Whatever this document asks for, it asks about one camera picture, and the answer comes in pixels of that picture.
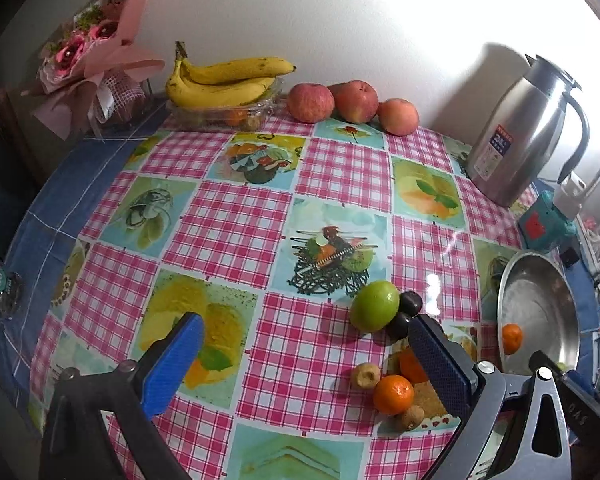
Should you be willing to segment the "pink flower bouquet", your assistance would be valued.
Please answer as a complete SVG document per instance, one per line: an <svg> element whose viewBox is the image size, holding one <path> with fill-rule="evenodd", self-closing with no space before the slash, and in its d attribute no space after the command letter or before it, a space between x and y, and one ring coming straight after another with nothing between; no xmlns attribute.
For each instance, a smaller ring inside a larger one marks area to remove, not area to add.
<svg viewBox="0 0 600 480"><path fill-rule="evenodd" d="M116 110L107 79L141 84L163 70L163 59L135 42L146 1L90 0L43 47L35 83L22 93L44 96L32 115L58 138L85 127L102 135Z"/></svg>

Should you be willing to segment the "large green apple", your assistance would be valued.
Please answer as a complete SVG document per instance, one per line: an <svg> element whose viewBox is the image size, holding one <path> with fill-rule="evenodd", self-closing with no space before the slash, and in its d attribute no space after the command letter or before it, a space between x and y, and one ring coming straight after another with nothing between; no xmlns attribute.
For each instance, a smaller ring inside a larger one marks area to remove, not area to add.
<svg viewBox="0 0 600 480"><path fill-rule="evenodd" d="M374 281L365 285L354 297L349 320L361 333L382 330L398 313L400 292L389 281Z"/></svg>

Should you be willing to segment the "yellow banana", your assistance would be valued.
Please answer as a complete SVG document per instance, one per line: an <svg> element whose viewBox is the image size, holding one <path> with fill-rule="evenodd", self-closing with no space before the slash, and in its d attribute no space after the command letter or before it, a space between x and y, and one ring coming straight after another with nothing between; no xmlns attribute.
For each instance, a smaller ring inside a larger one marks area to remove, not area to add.
<svg viewBox="0 0 600 480"><path fill-rule="evenodd" d="M278 77L290 74L296 66L284 58L238 58L230 62L197 66L189 61L183 41L175 43L175 53L182 60L185 75L196 84L230 84L252 78Z"/></svg>
<svg viewBox="0 0 600 480"><path fill-rule="evenodd" d="M234 107L257 101L276 83L272 77L248 79L236 84L196 84L187 82L182 72L183 61L177 58L166 82L166 96L181 108Z"/></svg>

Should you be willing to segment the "red apple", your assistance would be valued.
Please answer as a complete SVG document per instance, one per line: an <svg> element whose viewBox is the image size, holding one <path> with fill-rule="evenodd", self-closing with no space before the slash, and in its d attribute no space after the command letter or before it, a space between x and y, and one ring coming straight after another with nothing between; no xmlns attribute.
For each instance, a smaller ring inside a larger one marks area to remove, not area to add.
<svg viewBox="0 0 600 480"><path fill-rule="evenodd" d="M373 86L362 80L331 84L329 91L335 100L337 114L345 122L365 124L377 114L378 95Z"/></svg>
<svg viewBox="0 0 600 480"><path fill-rule="evenodd" d="M419 126L419 114L413 103L404 99L388 99L379 104L381 128L394 136L409 136Z"/></svg>
<svg viewBox="0 0 600 480"><path fill-rule="evenodd" d="M298 122L321 122L329 118L334 109L334 96L322 84L296 84L287 96L287 110Z"/></svg>

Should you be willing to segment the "brown longan fruit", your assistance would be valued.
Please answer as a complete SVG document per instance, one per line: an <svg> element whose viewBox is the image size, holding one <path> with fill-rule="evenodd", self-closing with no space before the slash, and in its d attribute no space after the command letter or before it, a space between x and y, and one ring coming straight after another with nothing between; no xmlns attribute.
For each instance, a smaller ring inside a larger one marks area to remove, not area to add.
<svg viewBox="0 0 600 480"><path fill-rule="evenodd" d="M403 431L412 431L418 428L424 419L424 409L417 404L412 404L405 412L398 416L398 423Z"/></svg>
<svg viewBox="0 0 600 480"><path fill-rule="evenodd" d="M374 363L358 364L350 374L350 384L355 389L373 390L381 380L381 369Z"/></svg>

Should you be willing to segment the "large orange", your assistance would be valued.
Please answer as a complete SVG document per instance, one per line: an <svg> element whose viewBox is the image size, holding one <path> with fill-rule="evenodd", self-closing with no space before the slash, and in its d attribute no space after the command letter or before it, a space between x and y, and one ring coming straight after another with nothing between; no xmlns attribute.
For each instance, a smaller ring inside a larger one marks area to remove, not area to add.
<svg viewBox="0 0 600 480"><path fill-rule="evenodd" d="M400 373L412 385L428 382L428 376L411 346L405 347L399 354Z"/></svg>

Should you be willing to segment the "teal box with red print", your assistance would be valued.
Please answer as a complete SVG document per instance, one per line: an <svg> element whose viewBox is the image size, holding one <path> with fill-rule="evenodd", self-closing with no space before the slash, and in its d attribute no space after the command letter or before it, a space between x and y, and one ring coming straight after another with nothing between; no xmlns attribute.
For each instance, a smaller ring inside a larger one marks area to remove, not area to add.
<svg viewBox="0 0 600 480"><path fill-rule="evenodd" d="M518 220L526 247L542 254L577 234L574 222L554 205L553 195L552 191L542 191Z"/></svg>

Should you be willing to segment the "clear plastic fruit container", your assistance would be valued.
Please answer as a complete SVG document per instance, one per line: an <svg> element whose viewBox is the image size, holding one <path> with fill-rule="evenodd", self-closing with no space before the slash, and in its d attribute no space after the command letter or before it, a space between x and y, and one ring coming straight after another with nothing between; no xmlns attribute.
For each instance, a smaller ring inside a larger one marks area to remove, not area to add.
<svg viewBox="0 0 600 480"><path fill-rule="evenodd" d="M215 108L181 108L166 102L170 116L166 128L182 131L258 131L275 110L283 90L283 79L277 77L272 87L259 99L241 106Z"/></svg>

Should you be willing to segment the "black power adapter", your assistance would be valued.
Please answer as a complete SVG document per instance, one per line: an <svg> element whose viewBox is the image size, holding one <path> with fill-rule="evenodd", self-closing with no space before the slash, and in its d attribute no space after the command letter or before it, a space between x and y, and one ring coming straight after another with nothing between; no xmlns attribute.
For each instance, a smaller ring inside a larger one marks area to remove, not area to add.
<svg viewBox="0 0 600 480"><path fill-rule="evenodd" d="M580 254L573 247L568 247L560 253L559 258L562 266L569 269L580 260Z"/></svg>

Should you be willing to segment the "stainless steel thermos jug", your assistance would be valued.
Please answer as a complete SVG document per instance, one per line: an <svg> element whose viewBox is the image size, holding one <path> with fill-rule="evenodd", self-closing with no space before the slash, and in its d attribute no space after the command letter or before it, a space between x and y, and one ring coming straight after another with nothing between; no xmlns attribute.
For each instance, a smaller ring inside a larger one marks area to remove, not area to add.
<svg viewBox="0 0 600 480"><path fill-rule="evenodd" d="M491 202L508 208L518 200L553 155L568 107L577 113L581 139L564 162L557 181L582 159L590 125L571 91L580 84L542 56L529 56L529 68L503 94L468 155L469 180Z"/></svg>

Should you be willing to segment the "checkered fruit tablecloth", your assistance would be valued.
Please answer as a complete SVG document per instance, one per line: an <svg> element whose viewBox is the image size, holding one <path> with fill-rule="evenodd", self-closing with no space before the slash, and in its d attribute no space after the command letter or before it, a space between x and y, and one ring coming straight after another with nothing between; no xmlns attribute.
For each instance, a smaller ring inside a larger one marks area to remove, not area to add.
<svg viewBox="0 0 600 480"><path fill-rule="evenodd" d="M41 425L66 367L139 358L190 311L208 334L156 425L193 478L421 477L458 421L429 380L412 431L351 386L362 363L402 376L400 344L355 330L351 301L374 281L414 290L471 356L494 356L494 286L536 192L494 205L460 172L460 144L427 129L168 118L80 143L29 207L7 255L23 281L0 327L10 402Z"/></svg>

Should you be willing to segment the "mandarin in metal plate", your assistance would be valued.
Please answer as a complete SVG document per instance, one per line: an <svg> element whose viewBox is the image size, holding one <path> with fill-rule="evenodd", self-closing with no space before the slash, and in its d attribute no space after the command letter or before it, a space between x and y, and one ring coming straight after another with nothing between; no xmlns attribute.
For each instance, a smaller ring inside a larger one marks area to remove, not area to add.
<svg viewBox="0 0 600 480"><path fill-rule="evenodd" d="M524 341L524 332L519 325L508 323L502 327L501 340L504 354L512 356L520 349Z"/></svg>

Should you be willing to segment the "dark plum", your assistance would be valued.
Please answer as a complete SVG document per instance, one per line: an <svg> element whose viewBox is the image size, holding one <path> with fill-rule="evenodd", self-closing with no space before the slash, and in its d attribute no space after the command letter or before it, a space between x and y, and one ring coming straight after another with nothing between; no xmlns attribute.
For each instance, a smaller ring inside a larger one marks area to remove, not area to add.
<svg viewBox="0 0 600 480"><path fill-rule="evenodd" d="M407 337L412 318L399 311L385 326L385 333L391 341L399 341Z"/></svg>
<svg viewBox="0 0 600 480"><path fill-rule="evenodd" d="M412 318L422 310L422 297L414 290L400 293L399 311Z"/></svg>

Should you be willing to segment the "small mandarin orange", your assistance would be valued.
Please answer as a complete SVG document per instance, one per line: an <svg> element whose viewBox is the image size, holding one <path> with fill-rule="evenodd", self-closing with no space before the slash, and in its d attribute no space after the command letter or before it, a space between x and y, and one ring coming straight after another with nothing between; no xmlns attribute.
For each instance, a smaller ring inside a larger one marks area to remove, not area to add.
<svg viewBox="0 0 600 480"><path fill-rule="evenodd" d="M384 415L394 416L406 412L414 403L413 385L403 376L387 375L373 390L373 404Z"/></svg>

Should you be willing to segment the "stainless steel plate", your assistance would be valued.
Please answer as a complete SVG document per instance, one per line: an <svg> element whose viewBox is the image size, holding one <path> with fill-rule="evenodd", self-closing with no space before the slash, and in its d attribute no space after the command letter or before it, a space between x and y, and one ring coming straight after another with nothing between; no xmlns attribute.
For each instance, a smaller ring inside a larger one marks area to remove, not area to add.
<svg viewBox="0 0 600 480"><path fill-rule="evenodd" d="M516 325L521 343L505 352L504 328ZM498 354L508 374L530 375L533 352L542 351L561 370L577 367L580 330L576 303L566 279L550 258L538 252L517 252L507 263L496 307Z"/></svg>

